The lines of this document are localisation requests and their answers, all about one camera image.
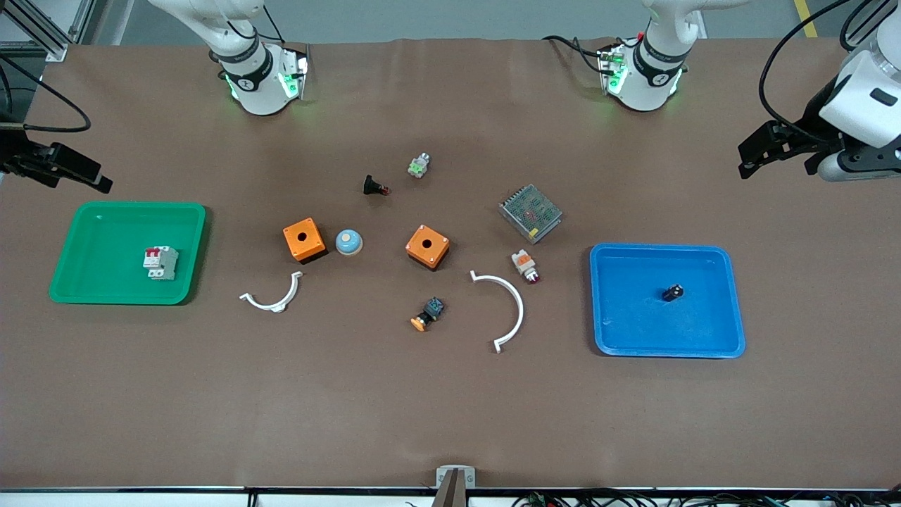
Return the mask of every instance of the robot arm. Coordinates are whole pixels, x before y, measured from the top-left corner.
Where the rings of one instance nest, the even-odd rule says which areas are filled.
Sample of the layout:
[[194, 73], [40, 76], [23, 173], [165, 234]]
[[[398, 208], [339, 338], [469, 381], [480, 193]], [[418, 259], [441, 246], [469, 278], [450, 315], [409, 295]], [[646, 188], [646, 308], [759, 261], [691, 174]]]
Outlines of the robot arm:
[[699, 34], [694, 11], [728, 9], [750, 0], [642, 0], [651, 10], [643, 37], [613, 47], [599, 61], [602, 89], [637, 111], [652, 111], [676, 92], [682, 66]]
[[232, 96], [249, 113], [272, 115], [300, 98], [306, 54], [260, 41], [250, 19], [262, 0], [150, 0], [190, 28], [224, 69]]
[[813, 154], [807, 173], [827, 181], [901, 176], [899, 69], [901, 11], [895, 10], [810, 100], [794, 123], [799, 128], [770, 120], [739, 145], [742, 178], [802, 153]]

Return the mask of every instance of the white semicircular bracket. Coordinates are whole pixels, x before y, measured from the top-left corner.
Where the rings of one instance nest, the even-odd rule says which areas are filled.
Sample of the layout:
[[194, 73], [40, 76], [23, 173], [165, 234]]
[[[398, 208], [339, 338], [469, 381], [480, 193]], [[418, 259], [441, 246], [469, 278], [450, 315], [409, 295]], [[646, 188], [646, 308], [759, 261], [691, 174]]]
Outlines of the white semicircular bracket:
[[301, 272], [293, 272], [291, 273], [291, 289], [288, 290], [287, 294], [281, 301], [271, 305], [261, 305], [256, 300], [254, 300], [253, 296], [250, 293], [242, 294], [240, 299], [249, 302], [251, 305], [257, 307], [258, 309], [265, 309], [271, 311], [272, 313], [281, 313], [285, 311], [287, 308], [287, 304], [291, 302], [291, 300], [297, 294], [297, 286], [300, 284], [300, 277], [304, 274]]
[[511, 294], [513, 294], [513, 298], [516, 300], [516, 307], [519, 309], [519, 318], [516, 320], [516, 325], [513, 326], [513, 329], [510, 330], [509, 333], [499, 337], [495, 340], [495, 351], [498, 354], [501, 353], [501, 345], [510, 341], [518, 331], [519, 327], [523, 324], [523, 317], [525, 315], [525, 306], [523, 305], [523, 297], [519, 295], [519, 292], [516, 291], [516, 287], [513, 286], [509, 281], [504, 280], [498, 276], [491, 276], [489, 274], [483, 274], [481, 276], [476, 276], [476, 272], [470, 271], [469, 276], [472, 277], [472, 281], [493, 281], [494, 283], [504, 287], [509, 290]]

